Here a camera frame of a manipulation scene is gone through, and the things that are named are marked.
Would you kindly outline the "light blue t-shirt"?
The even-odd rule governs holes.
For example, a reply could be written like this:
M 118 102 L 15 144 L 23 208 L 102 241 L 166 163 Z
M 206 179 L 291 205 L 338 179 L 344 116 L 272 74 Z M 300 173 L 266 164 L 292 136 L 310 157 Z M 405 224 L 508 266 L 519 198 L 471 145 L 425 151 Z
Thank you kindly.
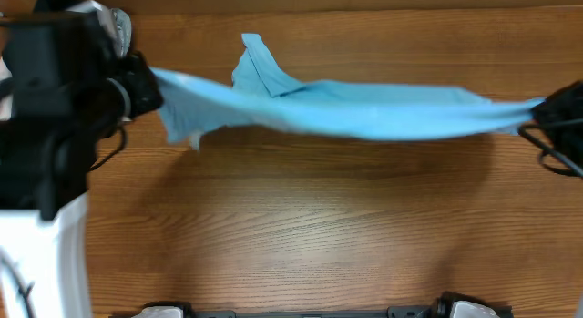
M 374 141 L 426 141 L 482 133 L 514 133 L 540 104 L 496 102 L 462 87 L 301 82 L 278 66 L 258 34 L 225 86 L 162 68 L 153 73 L 164 103 L 159 116 L 170 142 L 197 148 L 223 127 L 262 126 L 281 132 Z

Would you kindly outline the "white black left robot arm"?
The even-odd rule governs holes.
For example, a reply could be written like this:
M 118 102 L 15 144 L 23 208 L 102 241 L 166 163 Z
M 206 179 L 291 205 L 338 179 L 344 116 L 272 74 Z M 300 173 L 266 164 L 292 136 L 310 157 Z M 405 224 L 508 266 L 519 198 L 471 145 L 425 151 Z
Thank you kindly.
M 88 317 L 88 174 L 97 143 L 162 104 L 106 9 L 5 21 L 12 101 L 1 124 L 1 290 L 10 317 Z

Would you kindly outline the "grey folded shirt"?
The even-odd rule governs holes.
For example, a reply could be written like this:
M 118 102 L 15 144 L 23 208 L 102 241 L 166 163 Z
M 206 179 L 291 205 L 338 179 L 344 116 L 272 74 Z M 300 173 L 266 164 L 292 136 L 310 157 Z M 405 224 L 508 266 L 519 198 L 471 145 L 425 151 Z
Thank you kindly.
M 99 23 L 113 40 L 118 57 L 128 54 L 132 39 L 132 24 L 129 15 L 119 8 L 109 8 L 94 0 L 86 0 L 70 6 L 67 11 L 76 13 L 96 12 Z

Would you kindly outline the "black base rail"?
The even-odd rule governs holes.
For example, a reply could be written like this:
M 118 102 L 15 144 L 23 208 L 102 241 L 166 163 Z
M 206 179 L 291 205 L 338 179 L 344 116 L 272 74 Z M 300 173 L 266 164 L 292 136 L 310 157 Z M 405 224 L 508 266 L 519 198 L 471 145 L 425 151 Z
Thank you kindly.
M 151 303 L 139 313 L 112 313 L 110 318 L 130 317 L 185 317 L 185 318 L 434 318 L 448 317 L 443 304 L 390 306 L 384 310 L 363 311 L 308 311 L 236 313 L 235 311 L 195 311 L 190 303 Z

